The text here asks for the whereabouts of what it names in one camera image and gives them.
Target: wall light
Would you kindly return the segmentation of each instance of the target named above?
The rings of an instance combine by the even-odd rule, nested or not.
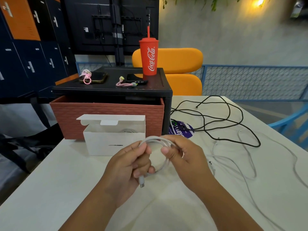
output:
[[[265,3],[265,0],[255,0],[253,2],[253,6],[254,7],[262,7],[264,5],[264,3]]]

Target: black tv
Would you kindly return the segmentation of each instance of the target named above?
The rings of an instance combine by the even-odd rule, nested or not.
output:
[[[113,15],[110,3],[120,10],[124,55],[132,55],[139,48],[139,40],[147,35],[158,39],[159,0],[60,0],[74,54],[114,55]]]
[[[297,0],[291,19],[308,19],[308,0]]]

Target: glowing yellow light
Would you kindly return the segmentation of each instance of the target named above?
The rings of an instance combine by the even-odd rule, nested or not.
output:
[[[264,1],[265,1],[265,0],[256,0],[256,1],[254,2],[254,6],[255,6],[255,7],[261,7],[261,6],[264,4]]]

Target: forearm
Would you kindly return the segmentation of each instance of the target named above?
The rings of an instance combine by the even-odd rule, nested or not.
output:
[[[71,214],[59,231],[102,231],[116,210],[116,206],[100,184],[88,194],[78,208]]]
[[[211,214],[219,231],[263,230],[214,177],[200,187],[196,194]]]

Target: yellow chair backrest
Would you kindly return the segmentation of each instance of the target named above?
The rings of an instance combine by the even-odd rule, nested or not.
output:
[[[132,56],[133,66],[142,67],[140,49]],[[168,73],[189,73],[202,66],[203,54],[194,48],[158,49],[157,67]]]
[[[187,73],[166,74],[173,95],[202,95],[200,79]]]

